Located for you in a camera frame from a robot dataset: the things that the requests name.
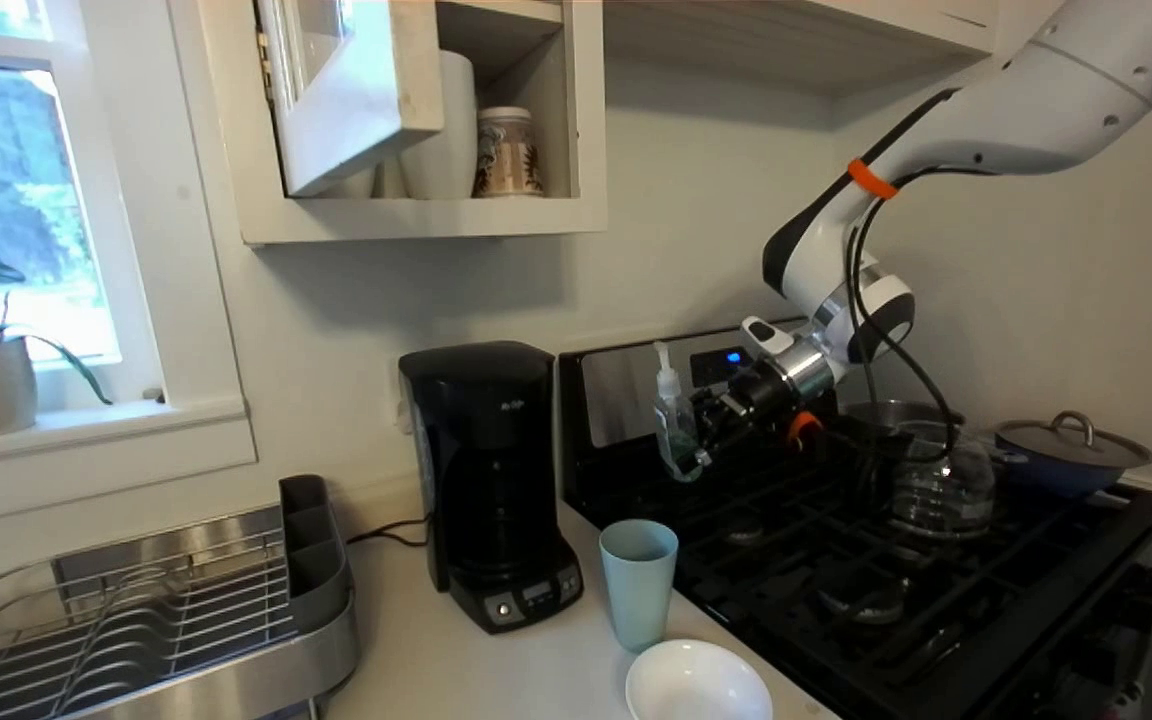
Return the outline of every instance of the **coffee maker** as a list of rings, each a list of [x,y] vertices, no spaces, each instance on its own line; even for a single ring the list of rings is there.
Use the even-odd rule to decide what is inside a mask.
[[[429,577],[483,628],[535,624],[578,598],[556,527],[551,356],[529,343],[406,351]]]

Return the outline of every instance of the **white countertop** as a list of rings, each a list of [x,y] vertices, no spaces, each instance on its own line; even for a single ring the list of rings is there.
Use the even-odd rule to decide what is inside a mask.
[[[618,682],[633,656],[614,646],[594,563],[594,533],[561,506],[578,557],[584,598],[539,624],[486,637],[429,580],[422,548],[368,541],[353,548],[360,670],[323,701],[329,720],[624,720]],[[669,637],[710,642],[744,656],[769,686],[774,720],[830,716],[803,689],[731,642],[683,598]]]

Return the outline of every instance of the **window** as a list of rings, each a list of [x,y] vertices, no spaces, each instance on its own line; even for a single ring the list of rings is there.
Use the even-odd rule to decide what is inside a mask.
[[[115,396],[32,343],[45,416],[0,436],[0,511],[256,457],[201,184],[169,0],[0,0],[9,325]]]

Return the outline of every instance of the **dish rack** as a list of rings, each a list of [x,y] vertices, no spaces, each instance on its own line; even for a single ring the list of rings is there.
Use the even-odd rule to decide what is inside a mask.
[[[319,478],[279,506],[0,577],[0,720],[289,716],[354,670]]]

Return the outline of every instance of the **light blue cup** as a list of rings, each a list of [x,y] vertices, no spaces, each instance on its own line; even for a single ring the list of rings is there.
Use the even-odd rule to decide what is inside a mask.
[[[618,649],[658,646],[678,535],[654,522],[618,522],[601,533],[601,559]]]

